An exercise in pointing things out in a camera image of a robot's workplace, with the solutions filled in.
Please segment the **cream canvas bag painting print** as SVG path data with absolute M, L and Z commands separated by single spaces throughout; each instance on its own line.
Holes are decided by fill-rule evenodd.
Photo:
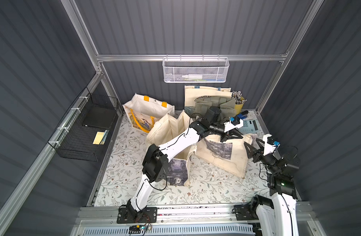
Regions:
M 209 135 L 197 143 L 195 155 L 236 177 L 244 178 L 248 163 L 245 144 L 252 144 L 256 134 L 245 134 L 242 139 L 220 142 L 220 136 Z

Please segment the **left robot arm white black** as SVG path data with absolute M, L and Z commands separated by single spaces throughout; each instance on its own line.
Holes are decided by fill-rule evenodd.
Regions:
M 208 108 L 204 116 L 198 117 L 189 127 L 174 139 L 159 146 L 149 146 L 143 160 L 142 179 L 135 195 L 128 200 L 126 209 L 132 219 L 137 220 L 144 214 L 150 194 L 155 189 L 153 183 L 167 178 L 170 161 L 191 145 L 198 143 L 209 135 L 219 135 L 220 142 L 229 139 L 242 139 L 239 128 L 243 127 L 243 120 L 248 111 L 219 121 L 221 109 L 215 106 Z

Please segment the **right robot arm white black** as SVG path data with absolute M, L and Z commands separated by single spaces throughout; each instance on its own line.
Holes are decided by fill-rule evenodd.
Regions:
M 296 219 L 296 202 L 298 200 L 293 182 L 295 173 L 299 170 L 297 157 L 298 148 L 284 146 L 280 148 L 281 157 L 274 156 L 280 143 L 267 135 L 262 140 L 256 140 L 259 148 L 245 143 L 249 159 L 264 165 L 267 171 L 267 185 L 270 197 L 255 195 L 246 212 L 259 220 L 259 227 L 254 229 L 258 236 L 298 236 Z

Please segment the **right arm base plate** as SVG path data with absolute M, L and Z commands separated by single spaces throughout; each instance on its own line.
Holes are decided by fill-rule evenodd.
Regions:
M 249 203 L 234 205 L 232 209 L 232 213 L 235 215 L 237 221 L 243 221 L 243 220 L 247 221 L 247 220 L 257 219 L 254 216 L 254 213 L 251 210 L 251 205 Z

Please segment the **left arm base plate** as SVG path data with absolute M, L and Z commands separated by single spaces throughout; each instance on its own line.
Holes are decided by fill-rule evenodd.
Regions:
M 156 223 L 157 221 L 156 207 L 145 207 L 141 211 L 136 211 L 131 206 L 124 206 L 118 210 L 117 224 L 145 224 Z

